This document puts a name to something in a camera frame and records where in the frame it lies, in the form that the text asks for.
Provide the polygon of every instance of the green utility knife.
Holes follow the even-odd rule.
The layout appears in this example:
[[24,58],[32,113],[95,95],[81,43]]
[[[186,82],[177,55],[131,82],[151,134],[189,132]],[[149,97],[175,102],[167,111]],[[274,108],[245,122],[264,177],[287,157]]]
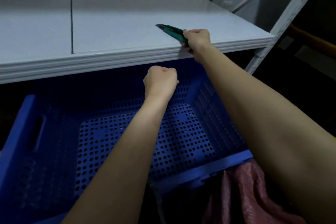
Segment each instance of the green utility knife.
[[172,36],[173,38],[179,40],[182,44],[186,44],[188,47],[188,39],[183,36],[183,30],[179,28],[175,28],[173,26],[164,25],[164,24],[156,24],[159,29],[163,30],[166,34]]

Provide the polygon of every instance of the right hand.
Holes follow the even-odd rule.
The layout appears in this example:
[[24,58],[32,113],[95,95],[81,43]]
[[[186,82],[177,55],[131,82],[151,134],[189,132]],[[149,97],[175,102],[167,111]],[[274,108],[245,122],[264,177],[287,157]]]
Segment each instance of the right hand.
[[207,29],[183,30],[183,35],[188,39],[188,44],[193,50],[192,54],[197,62],[201,63],[202,55],[208,46],[211,46],[210,33]]

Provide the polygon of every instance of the perforated crate bottom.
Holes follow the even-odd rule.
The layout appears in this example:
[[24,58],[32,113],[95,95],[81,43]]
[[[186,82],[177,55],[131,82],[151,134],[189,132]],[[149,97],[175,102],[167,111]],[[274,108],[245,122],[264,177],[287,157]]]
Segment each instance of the perforated crate bottom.
[[[135,113],[87,120],[81,124],[75,194],[92,180]],[[162,119],[149,177],[162,180],[216,159],[216,153],[192,107],[171,105]]]

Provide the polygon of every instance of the left hand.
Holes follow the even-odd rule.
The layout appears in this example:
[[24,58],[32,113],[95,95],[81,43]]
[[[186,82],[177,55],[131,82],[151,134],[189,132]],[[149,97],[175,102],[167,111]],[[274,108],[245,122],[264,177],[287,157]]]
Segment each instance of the left hand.
[[179,81],[176,69],[152,66],[148,70],[143,83],[145,84],[145,100],[158,99],[167,104],[173,96]]

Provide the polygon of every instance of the red cloth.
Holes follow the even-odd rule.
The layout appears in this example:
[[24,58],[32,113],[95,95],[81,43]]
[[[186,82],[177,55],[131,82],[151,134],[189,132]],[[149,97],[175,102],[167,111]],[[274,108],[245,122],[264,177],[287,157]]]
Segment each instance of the red cloth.
[[203,224],[306,224],[267,194],[265,175],[255,160],[224,171],[203,215]]

